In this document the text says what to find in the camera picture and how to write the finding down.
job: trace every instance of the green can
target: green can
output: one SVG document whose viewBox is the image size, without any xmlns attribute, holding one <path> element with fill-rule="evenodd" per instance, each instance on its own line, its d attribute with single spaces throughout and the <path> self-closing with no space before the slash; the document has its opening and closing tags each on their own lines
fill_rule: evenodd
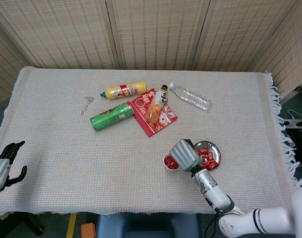
<svg viewBox="0 0 302 238">
<path fill-rule="evenodd" d="M 112 125 L 119 120 L 123 120 L 134 114 L 134 110 L 130 102 L 122 103 L 121 105 L 109 109 L 95 117 L 91 118 L 93 128 L 98 131 L 109 125 Z"/>
</svg>

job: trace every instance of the table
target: table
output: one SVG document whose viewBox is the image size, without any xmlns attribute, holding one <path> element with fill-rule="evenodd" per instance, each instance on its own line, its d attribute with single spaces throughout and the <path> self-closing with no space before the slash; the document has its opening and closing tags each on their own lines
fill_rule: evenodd
<svg viewBox="0 0 302 238">
<path fill-rule="evenodd" d="M 134 97 L 108 100 L 109 86 L 174 82 L 208 97 L 204 111 L 168 92 L 179 119 L 147 137 L 133 117 L 96 132 L 89 118 Z M 182 138 L 209 140 L 222 154 L 212 176 L 243 211 L 287 206 L 293 155 L 283 142 L 271 74 L 253 72 L 37 69 L 25 67 L 0 128 L 0 152 L 25 140 L 0 193 L 12 212 L 213 213 L 190 173 L 167 171 L 163 156 Z M 87 100 L 94 97 L 82 115 Z"/>
</svg>

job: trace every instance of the clear plastic bottle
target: clear plastic bottle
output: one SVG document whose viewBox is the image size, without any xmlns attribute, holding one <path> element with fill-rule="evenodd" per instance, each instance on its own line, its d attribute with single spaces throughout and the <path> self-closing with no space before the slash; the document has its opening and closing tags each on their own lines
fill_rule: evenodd
<svg viewBox="0 0 302 238">
<path fill-rule="evenodd" d="M 203 110 L 208 110 L 211 106 L 211 102 L 208 99 L 189 91 L 187 88 L 178 87 L 174 83 L 170 83 L 169 88 L 180 98 L 202 108 Z"/>
<path fill-rule="evenodd" d="M 145 112 L 145 121 L 151 125 L 157 123 L 160 118 L 161 110 L 167 101 L 167 86 L 163 85 L 153 96 L 150 107 Z"/>
</svg>

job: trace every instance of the wire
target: wire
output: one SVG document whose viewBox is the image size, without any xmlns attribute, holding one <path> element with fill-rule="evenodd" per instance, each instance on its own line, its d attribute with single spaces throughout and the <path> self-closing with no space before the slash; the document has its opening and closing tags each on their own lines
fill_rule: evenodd
<svg viewBox="0 0 302 238">
<path fill-rule="evenodd" d="M 215 235 L 215 233 L 216 233 L 216 223 L 217 223 L 217 218 L 218 218 L 218 216 L 219 216 L 219 214 L 216 213 L 214 219 L 212 219 L 211 222 L 208 224 L 208 226 L 207 226 L 207 228 L 206 228 L 206 230 L 205 230 L 205 236 L 204 236 L 205 238 L 206 238 L 206 236 L 207 236 L 208 229 L 209 229 L 209 227 L 211 226 L 211 224 L 212 224 L 213 222 L 214 222 L 214 232 L 213 232 L 213 234 L 211 235 L 210 238 L 212 238 L 212 237 Z"/>
<path fill-rule="evenodd" d="M 299 116 L 302 117 L 302 114 L 300 114 L 300 113 L 298 113 L 298 112 L 295 112 L 294 110 L 287 109 L 287 112 L 288 112 L 288 114 L 290 114 L 290 116 L 292 117 L 293 120 L 294 120 L 295 118 L 294 118 L 294 116 L 293 116 L 290 112 L 294 112 L 294 113 L 296 113 L 296 114 L 298 114 Z"/>
</svg>

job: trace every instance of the floor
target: floor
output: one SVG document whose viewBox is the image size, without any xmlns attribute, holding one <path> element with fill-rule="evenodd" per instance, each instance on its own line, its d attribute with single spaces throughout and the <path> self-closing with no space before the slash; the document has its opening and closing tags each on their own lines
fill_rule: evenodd
<svg viewBox="0 0 302 238">
<path fill-rule="evenodd" d="M 8 105 L 8 101 L 5 101 L 0 104 L 3 109 L 0 109 L 0 125 L 3 119 L 3 111 Z M 287 102 L 282 109 L 282 115 L 284 118 L 290 118 L 286 113 L 286 109 L 293 109 L 302 114 L 302 92 L 300 92 L 297 96 L 295 96 L 292 100 Z M 204 234 L 207 224 L 213 219 L 214 215 L 201 215 L 201 229 Z M 60 214 L 52 214 L 45 213 L 39 216 L 31 215 L 31 220 L 35 225 L 42 225 L 45 228 L 45 232 L 41 237 L 44 238 L 63 238 L 66 236 L 69 215 L 60 215 Z M 77 215 L 75 230 L 74 230 L 74 238 L 81 237 L 80 226 L 85 223 L 96 223 L 97 215 L 92 213 L 79 213 Z M 211 236 L 212 228 L 208 233 L 208 237 Z M 19 224 L 12 232 L 5 236 L 6 238 L 34 238 L 34 234 L 26 227 L 24 223 Z M 215 238 L 224 238 L 221 234 L 219 228 L 216 230 Z M 246 235 L 246 238 L 292 238 L 294 236 L 287 235 Z"/>
</svg>

